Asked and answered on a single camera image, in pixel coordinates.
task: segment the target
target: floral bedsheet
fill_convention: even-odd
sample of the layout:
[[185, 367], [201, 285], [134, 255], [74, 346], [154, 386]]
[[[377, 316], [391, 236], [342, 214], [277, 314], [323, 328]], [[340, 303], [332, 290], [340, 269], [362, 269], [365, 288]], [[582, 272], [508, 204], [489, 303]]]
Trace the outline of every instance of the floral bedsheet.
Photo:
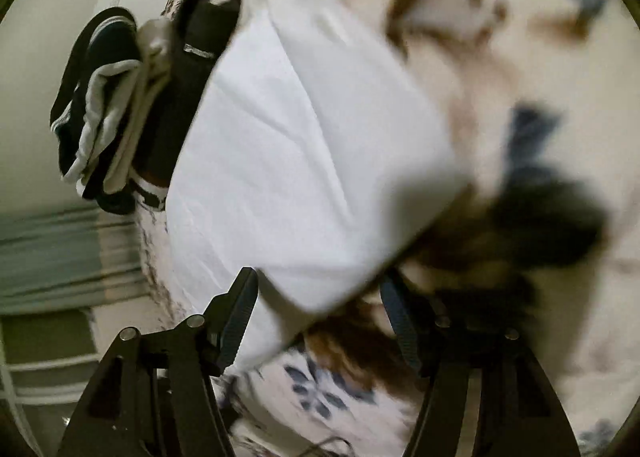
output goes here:
[[[179, 1], [169, 0], [168, 15]], [[535, 173], [570, 174], [607, 209], [601, 263], [535, 275], [548, 305], [548, 334], [538, 356], [582, 455], [594, 457], [640, 393], [640, 33], [622, 0], [503, 1], [509, 18], [499, 30], [489, 30], [491, 47], [524, 73], [520, 94], [553, 116], [533, 127]], [[479, 164], [493, 166], [477, 174], [487, 186], [497, 174], [514, 170], [504, 166], [500, 153], [513, 122], [511, 114], [484, 114], [474, 130]], [[164, 212], [140, 208], [138, 223], [143, 265], [170, 326], [192, 311], [172, 274]], [[588, 285], [576, 289], [570, 285], [576, 281]], [[339, 374], [318, 368], [303, 347], [233, 380], [220, 379], [216, 387], [221, 401], [242, 413], [233, 429], [238, 455], [295, 456], [330, 440], [323, 448], [335, 454], [400, 456], [420, 405], [419, 397], [400, 400], [384, 390], [355, 389]]]

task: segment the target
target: silver rivet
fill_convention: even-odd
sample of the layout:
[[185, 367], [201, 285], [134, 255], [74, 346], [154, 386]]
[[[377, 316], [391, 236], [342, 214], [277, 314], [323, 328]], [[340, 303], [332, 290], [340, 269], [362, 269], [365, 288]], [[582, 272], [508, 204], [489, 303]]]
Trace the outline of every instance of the silver rivet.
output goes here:
[[436, 325], [441, 329], [448, 329], [451, 327], [451, 320], [448, 316], [438, 316], [436, 318]]
[[120, 339], [124, 342], [132, 340], [136, 336], [138, 336], [138, 331], [133, 327], [125, 327], [122, 331], [120, 331]]
[[187, 325], [192, 328], [200, 327], [204, 324], [204, 316], [201, 314], [194, 314], [187, 318]]
[[520, 338], [520, 333], [516, 331], [516, 329], [510, 327], [504, 332], [504, 337], [514, 342]]

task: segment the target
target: wire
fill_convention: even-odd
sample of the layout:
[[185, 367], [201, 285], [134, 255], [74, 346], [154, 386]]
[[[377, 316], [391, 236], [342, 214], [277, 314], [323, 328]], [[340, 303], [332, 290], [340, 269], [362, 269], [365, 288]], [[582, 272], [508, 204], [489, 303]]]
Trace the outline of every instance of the wire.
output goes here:
[[323, 456], [331, 456], [331, 455], [335, 455], [335, 453], [333, 452], [329, 452], [329, 450], [325, 450], [324, 448], [322, 448], [322, 446], [324, 446], [325, 444], [329, 444], [331, 442], [337, 442], [337, 441], [341, 441], [343, 443], [345, 443], [345, 445], [348, 446], [349, 450], [346, 453], [346, 455], [348, 457], [357, 457], [356, 452], [354, 452], [353, 450], [353, 446], [351, 445], [351, 443], [349, 441], [347, 441], [346, 439], [344, 439], [343, 437], [338, 437], [337, 435], [328, 437], [327, 439], [316, 443], [314, 445], [311, 445], [309, 448], [307, 448], [306, 450], [304, 450], [300, 455], [298, 455], [297, 457], [305, 457], [305, 455], [309, 455], [312, 452], [314, 452], [315, 450], [320, 450], [322, 453], [320, 455]]

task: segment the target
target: bed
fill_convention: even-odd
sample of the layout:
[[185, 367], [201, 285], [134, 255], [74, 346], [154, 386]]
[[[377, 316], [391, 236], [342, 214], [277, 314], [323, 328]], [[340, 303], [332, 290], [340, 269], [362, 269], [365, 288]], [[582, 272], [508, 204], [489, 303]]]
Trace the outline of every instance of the bed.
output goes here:
[[[545, 300], [556, 306], [544, 318], [546, 343], [538, 357], [552, 376], [582, 455], [593, 457], [609, 446], [640, 394], [638, 2], [506, 1], [510, 19], [495, 33], [492, 47], [531, 73], [525, 90], [530, 100], [558, 111], [562, 140], [550, 142], [547, 157], [590, 181], [612, 224], [602, 263], [579, 268], [587, 288], [565, 285], [575, 274], [540, 275], [555, 283]], [[165, 14], [173, 15], [179, 3], [169, 0]], [[506, 126], [492, 127], [502, 134]], [[488, 141], [500, 145], [502, 135], [489, 134]], [[491, 148], [480, 150], [492, 154]], [[143, 271], [167, 326], [175, 325], [199, 311], [175, 277], [166, 215], [143, 206], [136, 214]], [[233, 429], [238, 455], [295, 456], [311, 443], [338, 436], [359, 456], [399, 456], [419, 406], [383, 390], [355, 389], [343, 376], [319, 368], [303, 347], [237, 377], [233, 386], [220, 379], [216, 392], [242, 413]], [[339, 442], [329, 449], [348, 453]]]

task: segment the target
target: wall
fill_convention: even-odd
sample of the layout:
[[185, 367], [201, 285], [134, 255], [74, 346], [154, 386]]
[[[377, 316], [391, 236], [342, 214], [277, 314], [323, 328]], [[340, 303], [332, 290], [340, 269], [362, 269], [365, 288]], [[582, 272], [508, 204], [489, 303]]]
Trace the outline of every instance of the wall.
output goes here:
[[60, 180], [49, 111], [97, 0], [15, 0], [0, 22], [0, 213], [78, 201]]

